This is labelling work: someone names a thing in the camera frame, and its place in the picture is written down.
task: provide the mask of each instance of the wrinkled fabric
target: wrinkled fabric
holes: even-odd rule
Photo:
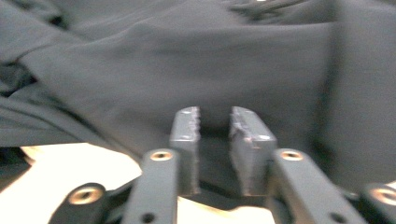
[[[234,192],[236,180],[229,177],[233,175],[229,173],[232,167],[223,156],[227,148],[213,146],[219,138],[221,145],[227,146],[221,133],[228,130],[231,107],[238,105],[255,111],[281,147],[303,150],[327,163],[334,160],[337,167],[329,174],[347,189],[358,189],[368,181],[389,180],[396,170],[395,162],[390,160],[383,160],[382,168],[375,172],[367,170],[365,175],[351,178],[363,163],[344,157],[345,150],[349,155],[359,151],[372,153],[373,146],[363,142],[374,136],[365,136],[364,141],[356,138],[354,133],[369,130],[371,123],[354,125],[361,123],[352,112],[358,107],[348,110],[343,101],[353,101],[353,94],[364,95],[360,90],[344,91],[338,83],[354,77],[357,80],[351,81],[358,84],[359,77],[355,76],[372,69],[367,61],[359,60],[361,54],[356,50],[361,49],[369,57],[373,54],[367,44],[373,45],[373,51],[376,45],[394,47],[394,29],[383,27],[391,24],[377,17],[385,13],[391,20],[394,6],[375,0],[355,0],[350,4],[339,1],[337,5],[333,1],[311,0],[252,21],[230,10],[232,4],[241,3],[1,1],[0,61],[4,66],[25,67],[34,81],[1,99],[0,108],[7,111],[1,114],[5,118],[2,120],[9,123],[0,126],[6,127],[0,128],[4,138],[0,144],[28,144],[29,141],[6,137],[7,125],[30,125],[32,129],[59,130],[59,138],[64,133],[64,140],[55,139],[59,142],[90,142],[140,158],[150,149],[168,147],[175,113],[197,105],[202,110],[202,131],[208,139],[200,148],[201,169],[213,173],[203,174],[202,179]],[[367,43],[361,36],[361,32],[370,30],[361,29],[365,18],[360,7],[373,13],[370,23],[387,32],[385,39]],[[344,46],[350,48],[349,54]],[[392,57],[378,54],[378,60],[393,64]],[[394,77],[391,66],[373,66],[371,71],[376,71],[377,76]],[[394,86],[388,84],[387,90],[394,93]],[[369,88],[375,91],[385,86]],[[323,94],[329,99],[323,100]],[[383,104],[378,110],[382,107],[387,113],[396,112],[394,107]],[[14,118],[13,111],[22,118]],[[376,123],[375,116],[368,119]],[[394,156],[390,138],[395,136],[391,125],[395,119],[389,120],[390,125],[378,133],[389,138],[377,150]],[[348,123],[353,126],[351,129],[346,128]],[[32,134],[30,138],[37,139],[37,143],[52,142],[45,134],[37,138]],[[312,147],[315,140],[329,147],[326,150],[331,153]],[[371,162],[364,167],[384,159],[371,156]]]

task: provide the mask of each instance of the metal bracket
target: metal bracket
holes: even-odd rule
[[[273,159],[267,205],[276,223],[366,223],[308,155],[280,149]]]
[[[172,127],[170,147],[176,150],[182,158],[179,195],[183,196],[200,192],[198,180],[198,142],[201,138],[199,117],[198,107],[184,108],[176,113]]]
[[[277,141],[259,116],[233,107],[231,114],[231,159],[243,195],[265,195],[265,174]]]
[[[177,222],[179,155],[158,149],[145,154],[143,174],[126,205],[121,224]]]

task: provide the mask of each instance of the dark gray fabric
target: dark gray fabric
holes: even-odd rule
[[[34,82],[32,74],[18,64],[0,65],[0,74],[0,95],[5,97]]]
[[[56,23],[62,17],[59,8],[46,0],[13,0],[12,2],[44,21]]]
[[[336,184],[396,179],[396,7],[381,1],[340,5],[338,74],[321,142],[332,150]]]

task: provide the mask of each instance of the black plastic part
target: black plastic part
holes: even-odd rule
[[[100,189],[104,194],[101,198],[93,203],[87,204],[71,204],[69,197],[79,189],[93,187]],[[108,197],[106,189],[96,183],[88,183],[82,185],[71,191],[62,204],[58,207],[53,214],[49,224],[98,224],[101,223],[106,215],[106,207],[108,204]]]
[[[344,196],[345,199],[349,201],[350,204],[352,204],[356,209],[359,206],[361,196],[357,193],[350,192],[346,189],[338,188],[340,190],[340,193]]]
[[[138,178],[117,189],[106,192],[109,203],[107,204],[106,219],[103,223],[118,224],[122,221],[125,204],[127,204],[129,195],[134,189],[137,180]]]
[[[264,205],[265,197],[262,196],[230,197],[216,193],[215,190],[207,190],[210,187],[206,183],[202,183],[201,186],[205,186],[205,188],[201,188],[200,194],[184,198],[225,211],[235,209],[238,206],[262,207]]]
[[[0,192],[30,168],[19,147],[0,148]]]
[[[385,189],[393,192],[389,195],[389,200],[394,202],[394,205],[389,203],[382,203],[374,197],[373,190]],[[370,184],[361,193],[361,200],[358,206],[363,217],[372,224],[396,224],[396,189],[393,189],[384,184]]]

